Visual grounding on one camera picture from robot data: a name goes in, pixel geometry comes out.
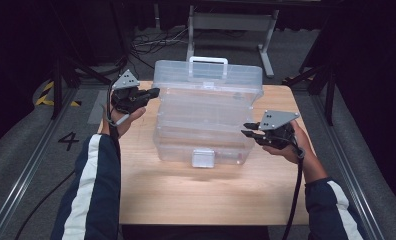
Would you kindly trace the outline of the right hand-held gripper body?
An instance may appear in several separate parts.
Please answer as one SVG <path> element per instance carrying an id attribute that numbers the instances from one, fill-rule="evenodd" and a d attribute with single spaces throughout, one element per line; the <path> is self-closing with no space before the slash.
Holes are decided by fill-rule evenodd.
<path id="1" fill-rule="evenodd" d="M 292 145 L 295 141 L 295 130 L 291 122 L 299 117 L 298 112 L 266 110 L 258 123 L 257 129 L 263 135 L 257 138 L 257 143 L 278 150 Z"/>

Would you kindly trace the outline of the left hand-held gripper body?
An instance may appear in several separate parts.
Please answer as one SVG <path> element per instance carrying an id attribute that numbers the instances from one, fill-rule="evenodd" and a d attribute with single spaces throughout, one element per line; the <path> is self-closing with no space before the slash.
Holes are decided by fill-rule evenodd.
<path id="1" fill-rule="evenodd" d="M 131 114 L 135 110 L 145 107 L 147 104 L 140 104 L 137 101 L 138 97 L 145 95 L 139 86 L 139 81 L 130 70 L 122 73 L 111 87 L 113 107 L 124 114 Z"/>

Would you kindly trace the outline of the clear plastic storage box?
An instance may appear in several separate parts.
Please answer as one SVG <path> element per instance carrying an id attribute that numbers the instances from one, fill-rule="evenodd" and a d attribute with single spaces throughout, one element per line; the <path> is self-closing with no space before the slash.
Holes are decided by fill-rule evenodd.
<path id="1" fill-rule="evenodd" d="M 254 141 L 242 130 L 264 94 L 261 68 L 224 58 L 159 60 L 152 86 L 160 88 L 153 140 L 161 160 L 198 168 L 246 162 Z M 247 158 L 219 161 L 216 152 L 242 152 Z"/>

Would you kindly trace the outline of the person's left hand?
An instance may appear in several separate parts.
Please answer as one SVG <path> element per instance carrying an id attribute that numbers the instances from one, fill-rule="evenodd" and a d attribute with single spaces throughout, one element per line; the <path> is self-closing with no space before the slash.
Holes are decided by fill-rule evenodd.
<path id="1" fill-rule="evenodd" d="M 131 124 L 135 120 L 139 119 L 145 114 L 146 108 L 141 107 L 135 110 L 133 113 L 126 115 L 117 110 L 114 110 L 113 106 L 110 106 L 110 110 L 107 110 L 107 106 L 103 104 L 102 111 L 102 127 L 100 130 L 100 134 L 110 135 L 111 122 L 114 122 L 114 129 L 117 131 L 117 136 L 121 137 L 129 130 Z"/>

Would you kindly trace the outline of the person's right hand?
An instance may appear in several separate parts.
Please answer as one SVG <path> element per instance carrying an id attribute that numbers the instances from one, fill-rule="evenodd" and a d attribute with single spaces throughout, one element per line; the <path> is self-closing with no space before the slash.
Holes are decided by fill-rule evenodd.
<path id="1" fill-rule="evenodd" d="M 262 149 L 272 155 L 283 156 L 286 160 L 294 164 L 298 163 L 298 155 L 300 152 L 303 153 L 304 164 L 314 162 L 317 157 L 312 150 L 307 134 L 295 120 L 291 121 L 291 126 L 295 131 L 295 139 L 297 141 L 296 145 L 300 148 L 300 151 L 298 151 L 294 146 L 291 145 L 288 145 L 282 150 L 270 146 L 263 146 Z"/>

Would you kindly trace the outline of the black metal stand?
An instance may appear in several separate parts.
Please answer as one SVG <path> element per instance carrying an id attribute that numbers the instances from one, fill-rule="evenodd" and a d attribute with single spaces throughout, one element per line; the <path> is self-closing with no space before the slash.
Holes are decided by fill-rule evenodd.
<path id="1" fill-rule="evenodd" d="M 81 84 L 79 74 L 76 72 L 80 69 L 86 75 L 97 79 L 99 82 L 109 85 L 111 80 L 105 77 L 103 74 L 98 73 L 91 67 L 80 63 L 73 58 L 68 56 L 58 57 L 54 63 L 52 80 L 54 83 L 54 106 L 52 120 L 55 120 L 63 109 L 63 90 L 62 81 L 65 81 L 69 88 L 78 88 Z"/>
<path id="2" fill-rule="evenodd" d="M 327 123 L 333 125 L 333 102 L 335 94 L 335 74 L 331 65 L 322 65 L 306 70 L 295 77 L 287 77 L 282 84 L 291 87 L 295 84 L 310 80 L 307 92 L 310 95 L 319 95 L 323 89 L 326 89 L 324 116 Z"/>

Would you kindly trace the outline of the yellow and black floor tape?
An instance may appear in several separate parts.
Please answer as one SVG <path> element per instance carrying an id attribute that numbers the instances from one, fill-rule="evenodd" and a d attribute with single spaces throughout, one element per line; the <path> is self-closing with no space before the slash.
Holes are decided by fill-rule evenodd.
<path id="1" fill-rule="evenodd" d="M 53 87 L 54 87 L 54 81 L 50 80 L 43 88 L 40 96 L 36 100 L 35 105 L 54 106 L 54 101 L 47 99 L 47 96 Z M 81 105 L 82 105 L 82 101 L 72 101 L 70 104 L 70 106 L 73 106 L 73 107 L 80 107 Z"/>

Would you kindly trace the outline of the grey metal floor rail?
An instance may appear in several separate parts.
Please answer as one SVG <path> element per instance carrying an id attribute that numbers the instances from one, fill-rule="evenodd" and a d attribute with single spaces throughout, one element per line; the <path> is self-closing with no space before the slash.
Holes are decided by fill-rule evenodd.
<path id="1" fill-rule="evenodd" d="M 321 125 L 328 138 L 333 145 L 334 154 L 338 158 L 337 166 L 344 178 L 344 181 L 349 189 L 352 201 L 359 212 L 363 225 L 369 237 L 369 240 L 385 240 L 385 237 L 379 227 L 377 220 L 374 217 L 371 207 L 369 206 L 368 199 L 363 192 L 363 189 L 354 173 L 352 166 L 346 156 L 346 153 L 339 141 L 335 129 L 330 126 L 326 120 L 324 106 L 318 96 L 310 97 L 317 115 L 321 120 Z"/>
<path id="2" fill-rule="evenodd" d="M 50 139 L 56 131 L 62 116 L 71 104 L 71 101 L 77 94 L 77 89 L 68 89 L 62 98 L 59 113 L 54 120 L 49 120 L 45 130 L 42 132 L 40 140 L 29 157 L 23 170 L 19 174 L 17 180 L 13 184 L 10 193 L 0 209 L 0 237 L 7 227 L 12 215 L 23 198 L 35 172 L 37 171 L 45 150 L 47 149 Z"/>

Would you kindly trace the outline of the grey metal frame stand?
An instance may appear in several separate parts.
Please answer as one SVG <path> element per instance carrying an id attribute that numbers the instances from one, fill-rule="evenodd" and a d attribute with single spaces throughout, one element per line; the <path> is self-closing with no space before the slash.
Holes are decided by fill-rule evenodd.
<path id="1" fill-rule="evenodd" d="M 190 6 L 186 60 L 189 61 L 194 56 L 194 31 L 197 29 L 265 32 L 265 40 L 258 45 L 258 51 L 266 76 L 273 78 L 274 71 L 269 59 L 268 48 L 275 30 L 278 15 L 278 10 L 273 10 L 268 15 L 202 13 L 197 12 L 194 6 Z"/>

